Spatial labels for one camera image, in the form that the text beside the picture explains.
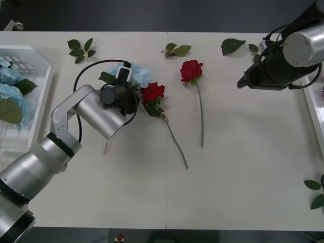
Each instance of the black wire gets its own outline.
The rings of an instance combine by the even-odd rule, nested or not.
[[[270,37],[278,30],[282,29],[282,28],[285,28],[285,27],[289,27],[289,26],[292,26],[292,25],[295,25],[295,24],[303,24],[303,23],[307,23],[307,22],[311,22],[311,21],[314,21],[314,20],[324,20],[324,18],[313,18],[313,19],[308,19],[308,20],[304,20],[304,21],[298,21],[298,22],[292,22],[290,24],[285,24],[283,26],[280,26],[278,27],[277,29],[273,30],[272,32],[270,32],[270,34],[268,34],[265,38],[263,38],[264,40],[270,40]]]
[[[290,89],[290,90],[299,90],[299,89],[304,89],[304,88],[307,88],[307,87],[311,86],[318,79],[321,72],[322,72],[322,63],[319,63],[317,74],[316,74],[316,76],[313,78],[313,80],[311,82],[309,82],[306,85],[301,85],[301,86],[289,84],[288,89]]]
[[[79,81],[81,75],[82,75],[85,71],[87,71],[89,68],[91,68],[91,67],[93,67],[93,66],[95,66],[95,65],[98,65],[98,64],[101,64],[101,63],[106,63],[106,62],[122,62],[122,63],[124,63],[125,65],[127,65],[128,67],[131,66],[131,64],[130,64],[129,62],[127,62],[127,61],[123,61],[123,60],[114,60],[114,59],[111,59],[111,60],[108,59],[108,60],[103,60],[103,61],[99,61],[99,62],[92,63],[92,64],[90,64],[89,66],[87,66],[85,69],[83,69],[83,70],[79,73],[79,75],[76,77],[76,80],[75,80],[75,82],[74,82],[74,86],[73,86],[73,92],[76,91],[77,82]],[[79,143],[81,143],[81,140],[82,140],[82,124],[81,124],[80,116],[79,116],[78,114],[76,114],[76,118],[77,118],[77,122],[78,122],[78,124],[79,124],[79,139],[78,139],[78,141],[79,141]]]

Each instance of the loose leaf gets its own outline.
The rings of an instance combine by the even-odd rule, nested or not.
[[[222,43],[223,56],[235,52],[245,42],[246,42],[246,40],[238,40],[238,39],[233,39],[233,38],[224,40]]]
[[[320,194],[314,199],[312,205],[310,206],[310,209],[311,210],[318,209],[323,206],[324,206],[324,195]]]
[[[0,120],[18,124],[22,120],[21,107],[11,98],[0,100]]]
[[[144,105],[144,108],[150,116],[163,117],[161,115],[163,114],[162,112],[164,112],[163,109],[156,107],[155,102]]]
[[[256,45],[254,45],[254,44],[249,44],[249,49],[252,52],[258,52],[259,51],[259,48]]]
[[[177,54],[176,53],[174,53],[174,52],[166,52],[165,53],[165,57],[174,57],[174,56],[176,56]]]
[[[307,180],[307,181],[304,181],[304,183],[309,189],[312,189],[312,190],[320,190],[320,188],[321,188],[321,185],[318,182],[313,181],[313,180]]]
[[[80,49],[81,48],[81,44],[78,40],[76,39],[72,39],[72,40],[69,40],[67,42],[67,44],[69,45],[69,47],[73,50],[76,50],[76,49]]]
[[[107,84],[115,83],[117,81],[116,77],[114,75],[111,75],[110,73],[107,72],[102,72],[99,80],[102,80],[106,82]]]
[[[84,59],[84,56],[77,57],[75,60],[75,63],[82,62],[83,59]]]
[[[29,94],[37,87],[36,84],[34,84],[32,81],[29,81],[28,79],[23,79],[22,81],[16,83],[14,86],[20,90],[23,96]]]
[[[259,61],[260,61],[260,55],[259,54],[256,54],[255,56],[254,56],[254,58],[253,58],[253,63],[254,64],[258,64],[259,63]]]
[[[94,50],[89,50],[88,51],[88,57],[92,57],[95,54],[96,54],[96,51],[94,51]]]
[[[169,43],[169,44],[167,44],[167,46],[166,46],[166,51],[167,51],[167,52],[171,52],[171,51],[173,51],[173,49],[174,49],[176,46],[177,46],[177,45],[174,44],[174,43]]]
[[[93,38],[91,38],[90,40],[88,40],[85,44],[85,51],[87,52],[92,44]]]
[[[80,57],[83,56],[85,53],[81,49],[76,49],[72,50],[69,54],[74,57]]]
[[[179,46],[177,49],[173,50],[176,53],[177,57],[184,57],[191,49],[191,46],[184,45]]]

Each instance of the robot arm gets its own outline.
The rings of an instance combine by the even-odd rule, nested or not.
[[[120,67],[117,81],[129,81],[131,75],[130,68]],[[104,85],[100,90],[85,85],[54,109],[51,132],[0,173],[0,242],[16,242],[32,228],[35,217],[28,210],[28,203],[54,175],[66,170],[67,163],[81,149],[68,131],[68,120],[80,115],[109,140],[128,123],[126,114],[136,114],[138,102],[125,85]]]
[[[302,89],[317,80],[324,61],[324,0],[317,0],[293,23],[275,31],[282,28],[282,40],[270,41],[271,34],[264,38],[266,49],[259,63],[244,71],[237,83],[239,89]],[[292,84],[317,69],[318,75],[308,85]]]

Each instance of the artificial flower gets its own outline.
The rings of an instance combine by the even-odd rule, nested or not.
[[[123,63],[118,63],[117,66],[112,67],[108,70],[108,73],[116,76],[120,66],[123,66]],[[131,82],[139,86],[139,88],[147,88],[148,84],[153,82],[150,78],[150,72],[148,69],[142,67],[141,65],[135,65],[132,63],[131,69],[133,70],[133,77]]]
[[[149,84],[147,88],[141,89],[141,93],[143,95],[142,104],[144,105],[145,110],[147,111],[147,113],[150,116],[160,118],[166,123],[166,125],[170,131],[171,137],[181,153],[185,167],[186,167],[186,169],[188,169],[188,164],[187,164],[186,158],[183,154],[183,151],[182,151],[180,145],[178,144],[178,142],[170,128],[169,119],[164,114],[163,109],[159,107],[159,105],[161,104],[161,101],[162,101],[161,98],[164,97],[164,90],[165,90],[165,87],[163,85],[158,86],[157,83]]]
[[[10,86],[25,79],[21,76],[18,69],[15,66],[11,66],[8,61],[0,61],[0,83],[8,84]]]
[[[16,124],[16,129],[20,130],[22,127],[27,125],[32,119],[30,115],[30,110],[27,102],[24,100],[22,93],[15,86],[9,86],[8,84],[0,84],[0,99],[13,99],[22,110],[22,120],[19,124]]]
[[[197,84],[197,80],[203,76],[203,70],[201,69],[202,63],[198,63],[197,60],[191,60],[184,62],[182,68],[180,70],[182,76],[182,82],[191,82],[192,86],[197,87],[197,91],[199,94],[199,102],[200,102],[200,120],[201,120],[201,139],[200,146],[201,148],[204,146],[204,117],[203,117],[203,105],[201,103],[201,94],[200,89]]]
[[[202,75],[201,69],[202,63],[198,63],[197,60],[191,60],[184,62],[181,68],[182,82],[189,82]]]
[[[141,93],[143,95],[143,102],[142,104],[147,104],[150,102],[155,101],[158,97],[164,97],[164,90],[165,87],[163,85],[158,86],[157,82],[150,83],[147,88],[141,89]]]

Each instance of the blue hydrangea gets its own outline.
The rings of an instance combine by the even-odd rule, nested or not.
[[[8,61],[0,61],[0,83],[12,86],[25,79],[25,77],[20,75],[15,66],[9,68],[10,65]]]
[[[0,99],[8,98],[13,99],[22,109],[22,120],[19,124],[16,124],[16,129],[20,130],[32,119],[28,104],[22,97],[22,93],[17,87],[10,87],[8,84],[0,84]]]
[[[118,63],[117,66],[112,67],[108,70],[108,73],[116,76],[120,66],[123,66],[123,63]],[[134,65],[132,63],[131,69],[133,70],[132,83],[137,84],[140,88],[147,88],[149,83],[152,83],[153,80],[150,78],[150,72],[147,68],[142,67],[141,65]]]

